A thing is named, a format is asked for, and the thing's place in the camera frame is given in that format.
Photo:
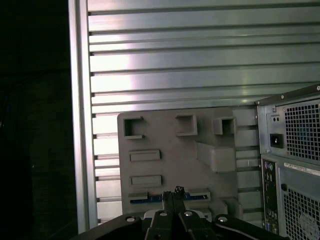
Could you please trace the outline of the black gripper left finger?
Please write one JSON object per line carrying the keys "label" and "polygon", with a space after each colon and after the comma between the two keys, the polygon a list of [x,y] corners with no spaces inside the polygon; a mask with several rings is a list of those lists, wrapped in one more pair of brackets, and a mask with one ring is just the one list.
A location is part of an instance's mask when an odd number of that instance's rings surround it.
{"label": "black gripper left finger", "polygon": [[162,194],[162,209],[152,218],[123,214],[77,235],[78,240],[170,240],[175,218],[174,195]]}

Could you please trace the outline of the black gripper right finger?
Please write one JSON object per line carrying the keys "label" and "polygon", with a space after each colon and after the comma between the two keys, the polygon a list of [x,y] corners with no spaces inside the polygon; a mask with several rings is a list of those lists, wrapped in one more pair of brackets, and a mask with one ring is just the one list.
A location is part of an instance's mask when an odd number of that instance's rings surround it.
{"label": "black gripper right finger", "polygon": [[219,214],[207,221],[198,213],[187,210],[184,204],[185,189],[176,186],[174,189],[174,207],[178,213],[185,232],[191,240],[286,240],[265,229],[228,214]]}

